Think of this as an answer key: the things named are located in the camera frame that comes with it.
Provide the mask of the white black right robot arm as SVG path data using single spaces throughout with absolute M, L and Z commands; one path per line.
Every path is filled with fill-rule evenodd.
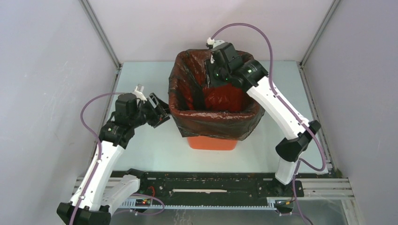
M 287 195 L 301 154 L 321 128 L 318 121 L 302 116 L 283 94 L 276 91 L 268 71 L 257 60 L 243 61 L 233 44 L 223 40 L 207 40 L 211 58 L 205 61 L 207 84 L 222 87 L 228 84 L 253 98 L 272 117 L 285 137 L 276 146 L 280 157 L 273 190 Z

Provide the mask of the black plastic trash bag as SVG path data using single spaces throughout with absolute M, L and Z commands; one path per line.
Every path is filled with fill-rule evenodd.
M 175 59 L 169 76 L 168 105 L 182 137 L 246 139 L 265 110 L 247 93 L 227 84 L 209 87 L 205 61 L 210 51 L 188 49 Z

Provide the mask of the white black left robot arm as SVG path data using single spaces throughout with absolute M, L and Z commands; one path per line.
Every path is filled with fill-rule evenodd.
M 148 191 L 148 182 L 128 173 L 110 190 L 106 186 L 120 156 L 127 148 L 135 129 L 142 125 L 158 127 L 170 118 L 167 103 L 154 93 L 149 97 L 135 90 L 118 93 L 115 110 L 101 128 L 92 162 L 69 202 L 62 202 L 57 214 L 67 225 L 108 225 L 121 204 L 133 194 L 143 195 Z

